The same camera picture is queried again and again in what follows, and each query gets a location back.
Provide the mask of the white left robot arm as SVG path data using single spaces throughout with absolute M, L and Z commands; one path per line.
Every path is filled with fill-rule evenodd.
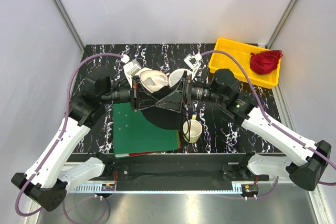
M 107 180 L 116 176 L 113 159 L 104 154 L 94 154 L 68 172 L 62 173 L 61 169 L 80 140 L 104 115 L 106 101 L 134 105 L 139 98 L 137 92 L 144 89 L 139 76 L 135 76 L 131 79 L 130 87 L 107 86 L 98 94 L 90 96 L 85 92 L 72 101 L 68 100 L 65 117 L 58 133 L 34 165 L 25 173 L 16 173 L 11 180 L 20 190 L 15 201 L 16 212 L 20 216 L 26 216 L 19 209 L 22 195 L 39 204 L 41 209 L 53 211 L 72 189 L 93 178 Z

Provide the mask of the black bra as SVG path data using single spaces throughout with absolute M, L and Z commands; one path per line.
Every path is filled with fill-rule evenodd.
M 141 112 L 147 121 L 165 130 L 181 131 L 186 120 L 185 110 L 176 113 L 165 109 L 149 108 Z

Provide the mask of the white mesh laundry bag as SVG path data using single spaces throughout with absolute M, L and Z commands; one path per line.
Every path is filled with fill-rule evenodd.
M 177 69 L 172 73 L 165 74 L 158 70 L 145 68 L 140 70 L 136 75 L 139 76 L 141 84 L 151 93 L 159 91 L 163 87 L 173 87 L 182 78 L 183 73 L 186 71 L 187 75 L 192 72 L 187 69 Z

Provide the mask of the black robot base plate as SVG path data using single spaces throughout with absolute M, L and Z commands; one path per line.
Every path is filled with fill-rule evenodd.
M 255 177 L 238 173 L 248 154 L 149 154 L 116 159 L 113 176 L 95 176 L 81 182 L 76 191 L 99 194 L 241 194 L 243 184 Z

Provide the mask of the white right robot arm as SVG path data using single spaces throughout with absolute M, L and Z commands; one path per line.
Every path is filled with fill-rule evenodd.
M 244 180 L 256 175 L 278 176 L 298 187 L 313 191 L 323 175 L 331 153 L 326 141 L 307 139 L 268 115 L 257 96 L 240 93 L 239 81 L 229 69 L 215 72 L 209 87 L 182 75 L 175 88 L 156 102 L 156 107 L 181 112 L 192 100 L 218 103 L 222 116 L 265 139 L 283 152 L 283 156 L 248 154 L 239 163 L 237 173 Z

